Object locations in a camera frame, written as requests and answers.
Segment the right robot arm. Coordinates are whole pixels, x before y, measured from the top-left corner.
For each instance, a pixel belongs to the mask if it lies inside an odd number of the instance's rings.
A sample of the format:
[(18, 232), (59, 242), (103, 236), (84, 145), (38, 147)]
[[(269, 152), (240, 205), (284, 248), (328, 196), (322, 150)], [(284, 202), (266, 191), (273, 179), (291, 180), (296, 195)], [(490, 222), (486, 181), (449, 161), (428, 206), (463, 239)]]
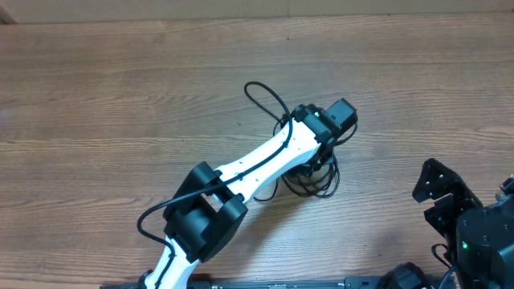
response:
[(445, 258), (462, 288), (513, 287), (513, 177), (500, 190), (503, 197), (485, 206), (443, 163), (430, 158), (422, 165), (412, 196), (434, 200), (424, 217), (447, 241)]

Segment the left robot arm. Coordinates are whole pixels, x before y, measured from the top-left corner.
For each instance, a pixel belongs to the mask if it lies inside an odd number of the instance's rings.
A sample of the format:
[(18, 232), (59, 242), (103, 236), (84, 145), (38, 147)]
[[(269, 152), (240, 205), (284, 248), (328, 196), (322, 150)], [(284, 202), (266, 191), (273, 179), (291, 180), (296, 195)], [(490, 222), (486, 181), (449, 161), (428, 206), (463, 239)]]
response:
[(257, 149), (227, 165), (195, 166), (173, 198), (144, 212), (162, 210), (165, 249), (139, 288), (185, 288), (194, 268), (213, 258), (235, 235), (256, 193), (288, 171), (331, 159), (339, 138), (357, 123), (357, 111), (341, 99), (324, 110), (299, 105), (282, 129)]

